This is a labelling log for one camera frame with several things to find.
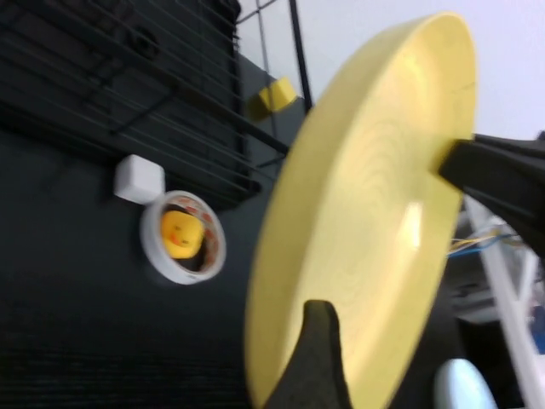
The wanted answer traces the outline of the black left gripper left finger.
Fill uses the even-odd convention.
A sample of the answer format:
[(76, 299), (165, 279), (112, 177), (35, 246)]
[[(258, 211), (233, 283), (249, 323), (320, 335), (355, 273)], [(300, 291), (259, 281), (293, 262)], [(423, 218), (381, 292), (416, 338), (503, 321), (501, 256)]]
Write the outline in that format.
[(332, 303), (308, 300), (300, 336), (266, 408), (350, 408), (341, 357), (340, 325)]

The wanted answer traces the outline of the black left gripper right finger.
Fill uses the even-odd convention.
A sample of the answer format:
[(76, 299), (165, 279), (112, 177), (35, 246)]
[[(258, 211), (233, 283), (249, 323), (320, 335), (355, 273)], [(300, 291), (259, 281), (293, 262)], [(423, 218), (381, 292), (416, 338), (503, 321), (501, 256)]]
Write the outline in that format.
[(543, 134), (531, 141), (480, 134), (456, 141), (438, 173), (544, 254)]

